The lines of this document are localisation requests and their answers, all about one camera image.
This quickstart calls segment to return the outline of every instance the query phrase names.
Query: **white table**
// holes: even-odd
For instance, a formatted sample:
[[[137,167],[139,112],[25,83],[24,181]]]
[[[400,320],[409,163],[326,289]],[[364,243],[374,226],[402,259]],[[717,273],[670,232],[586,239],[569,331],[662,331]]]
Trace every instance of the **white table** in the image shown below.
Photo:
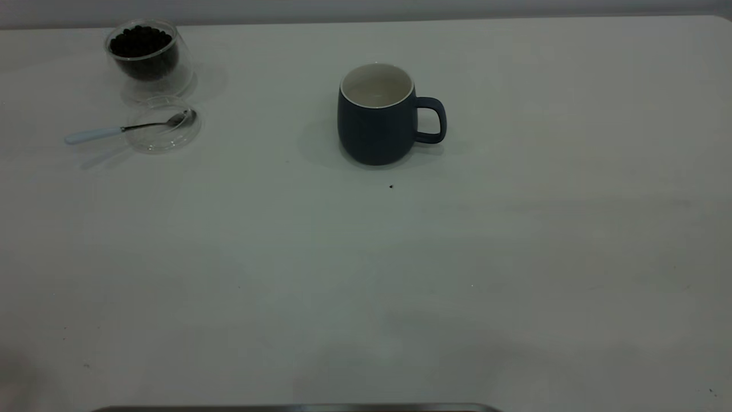
[[[106,32],[0,32],[0,410],[732,408],[729,22],[183,27],[204,124],[161,156],[61,140],[126,118]],[[443,144],[344,158],[373,61]]]

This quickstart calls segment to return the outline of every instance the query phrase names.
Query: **mug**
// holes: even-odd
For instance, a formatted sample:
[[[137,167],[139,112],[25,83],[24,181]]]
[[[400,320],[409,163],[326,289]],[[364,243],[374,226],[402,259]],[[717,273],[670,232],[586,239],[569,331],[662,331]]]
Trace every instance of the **mug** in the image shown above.
[[[437,112],[440,133],[417,131],[418,108]],[[357,67],[340,82],[338,136],[346,152],[361,163],[395,162],[414,142],[439,143],[446,131],[440,100],[418,98],[411,77],[399,67],[383,63]]]

